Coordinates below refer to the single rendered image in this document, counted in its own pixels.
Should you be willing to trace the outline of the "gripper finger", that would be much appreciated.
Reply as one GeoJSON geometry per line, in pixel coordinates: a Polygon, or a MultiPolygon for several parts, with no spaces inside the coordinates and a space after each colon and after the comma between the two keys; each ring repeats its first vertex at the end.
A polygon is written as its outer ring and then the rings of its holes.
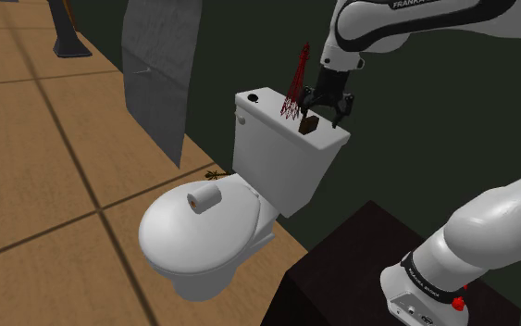
{"type": "Polygon", "coordinates": [[[337,104],[334,106],[335,116],[332,121],[332,128],[336,129],[338,124],[344,117],[351,114],[354,104],[353,94],[343,94],[337,104]]]}
{"type": "Polygon", "coordinates": [[[315,88],[305,86],[297,97],[297,105],[303,116],[308,113],[311,107],[317,105],[319,99],[319,93],[315,88]]]}

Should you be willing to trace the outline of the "small brown box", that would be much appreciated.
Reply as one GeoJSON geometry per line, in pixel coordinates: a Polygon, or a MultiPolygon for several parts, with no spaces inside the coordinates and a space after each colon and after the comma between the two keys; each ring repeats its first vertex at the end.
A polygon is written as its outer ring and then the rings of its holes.
{"type": "Polygon", "coordinates": [[[317,116],[303,116],[300,121],[298,132],[302,135],[307,135],[316,130],[318,123],[319,117],[317,116]]]}

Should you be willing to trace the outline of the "red lattice tower figure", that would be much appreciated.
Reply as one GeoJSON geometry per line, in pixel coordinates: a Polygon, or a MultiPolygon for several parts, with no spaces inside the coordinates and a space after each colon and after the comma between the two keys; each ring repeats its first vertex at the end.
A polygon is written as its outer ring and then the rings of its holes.
{"type": "Polygon", "coordinates": [[[299,117],[299,106],[297,98],[301,92],[304,83],[304,68],[306,61],[310,58],[310,44],[306,43],[299,55],[299,61],[294,73],[291,85],[285,96],[285,100],[281,107],[280,115],[286,119],[296,119],[299,117]]]}

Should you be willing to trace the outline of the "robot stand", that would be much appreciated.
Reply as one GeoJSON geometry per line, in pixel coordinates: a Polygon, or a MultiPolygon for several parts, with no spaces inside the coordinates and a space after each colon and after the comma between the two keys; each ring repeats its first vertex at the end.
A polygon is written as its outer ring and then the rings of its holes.
{"type": "Polygon", "coordinates": [[[380,274],[428,232],[373,201],[335,226],[326,224],[330,216],[320,212],[305,224],[279,219],[307,252],[285,272],[261,326],[404,326],[387,307],[380,274]]]}

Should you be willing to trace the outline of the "white toilet paper roll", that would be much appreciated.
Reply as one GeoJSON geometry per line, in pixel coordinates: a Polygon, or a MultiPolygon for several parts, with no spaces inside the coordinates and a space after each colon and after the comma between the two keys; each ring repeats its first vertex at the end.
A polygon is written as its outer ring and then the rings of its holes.
{"type": "Polygon", "coordinates": [[[222,194],[218,186],[213,182],[198,187],[187,193],[187,201],[192,210],[201,214],[209,208],[220,203],[222,194]]]}

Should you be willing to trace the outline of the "dark stand base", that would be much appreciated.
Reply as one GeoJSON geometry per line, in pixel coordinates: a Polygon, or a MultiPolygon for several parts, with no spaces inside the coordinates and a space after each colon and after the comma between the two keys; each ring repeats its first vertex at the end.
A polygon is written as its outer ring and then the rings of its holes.
{"type": "Polygon", "coordinates": [[[69,19],[63,0],[47,0],[56,29],[54,53],[60,58],[91,56],[91,51],[81,42],[69,19]]]}

